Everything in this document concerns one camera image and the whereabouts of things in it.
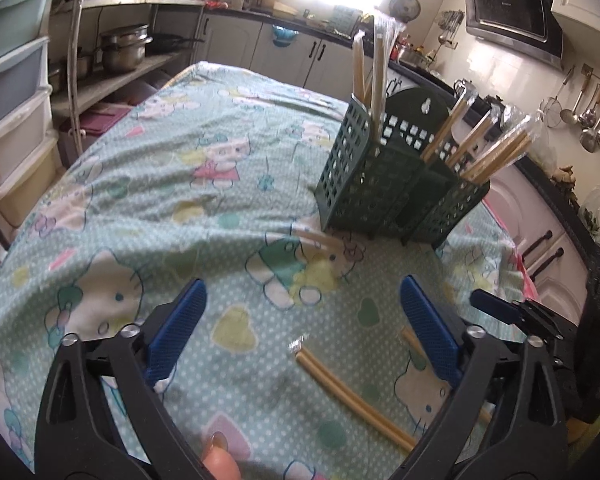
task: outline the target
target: microwave oven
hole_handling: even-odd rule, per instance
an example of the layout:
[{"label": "microwave oven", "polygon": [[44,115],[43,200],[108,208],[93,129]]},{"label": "microwave oven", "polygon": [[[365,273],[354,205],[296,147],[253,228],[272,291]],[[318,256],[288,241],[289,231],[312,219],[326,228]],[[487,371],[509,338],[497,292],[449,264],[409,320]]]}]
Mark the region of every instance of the microwave oven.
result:
[{"label": "microwave oven", "polygon": [[562,67],[564,35],[554,0],[466,0],[466,30],[484,40]]}]

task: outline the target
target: hello kitty print tablecloth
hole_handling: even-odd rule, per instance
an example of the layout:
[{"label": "hello kitty print tablecloth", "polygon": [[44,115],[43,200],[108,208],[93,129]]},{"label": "hello kitty print tablecloth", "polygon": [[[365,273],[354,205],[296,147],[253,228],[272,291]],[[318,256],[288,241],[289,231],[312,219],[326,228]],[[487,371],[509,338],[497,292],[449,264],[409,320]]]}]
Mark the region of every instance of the hello kitty print tablecloth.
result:
[{"label": "hello kitty print tablecloth", "polygon": [[[448,384],[399,336],[398,286],[416,274],[490,332],[474,288],[521,300],[512,240],[484,206],[438,252],[319,229],[315,184],[346,104],[200,63],[84,153],[27,218],[0,268],[0,434],[34,468],[43,385],[62,337],[113,336],[192,276],[208,306],[157,385],[196,452],[222,431],[245,480],[388,478],[399,449],[294,362],[306,345],[353,390],[422,436]],[[128,450],[142,450],[114,380]],[[481,436],[476,428],[465,453]]]}]

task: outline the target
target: human hand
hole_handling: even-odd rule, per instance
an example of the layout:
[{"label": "human hand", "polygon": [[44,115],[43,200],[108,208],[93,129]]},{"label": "human hand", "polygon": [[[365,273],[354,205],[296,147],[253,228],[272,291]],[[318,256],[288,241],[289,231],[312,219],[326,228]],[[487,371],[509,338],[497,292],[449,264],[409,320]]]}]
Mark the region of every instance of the human hand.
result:
[{"label": "human hand", "polygon": [[234,457],[229,454],[228,449],[226,437],[216,431],[202,452],[202,463],[216,480],[240,480],[242,478],[238,465]]}]

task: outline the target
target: black cable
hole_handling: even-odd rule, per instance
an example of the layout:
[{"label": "black cable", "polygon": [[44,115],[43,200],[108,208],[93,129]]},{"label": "black cable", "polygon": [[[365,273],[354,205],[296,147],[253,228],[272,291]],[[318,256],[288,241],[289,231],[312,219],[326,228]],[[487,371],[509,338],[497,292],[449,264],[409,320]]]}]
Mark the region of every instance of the black cable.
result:
[{"label": "black cable", "polygon": [[98,12],[98,19],[96,20],[96,39],[95,39],[95,44],[93,45],[93,55],[95,57],[95,53],[98,49],[98,35],[100,33],[100,17],[102,16],[102,11],[104,10],[104,7],[100,7],[100,12]]}]

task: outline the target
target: green utensil caddy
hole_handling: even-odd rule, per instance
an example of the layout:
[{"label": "green utensil caddy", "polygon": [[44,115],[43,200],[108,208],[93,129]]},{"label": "green utensil caddy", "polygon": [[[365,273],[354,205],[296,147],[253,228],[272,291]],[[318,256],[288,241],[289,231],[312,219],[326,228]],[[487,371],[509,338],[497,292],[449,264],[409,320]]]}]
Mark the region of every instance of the green utensil caddy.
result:
[{"label": "green utensil caddy", "polygon": [[430,166],[421,160],[447,117],[435,93],[403,90],[387,99],[376,141],[368,110],[352,96],[315,192],[322,228],[439,246],[490,188],[458,176],[469,156],[446,166],[458,147],[453,140]]}]

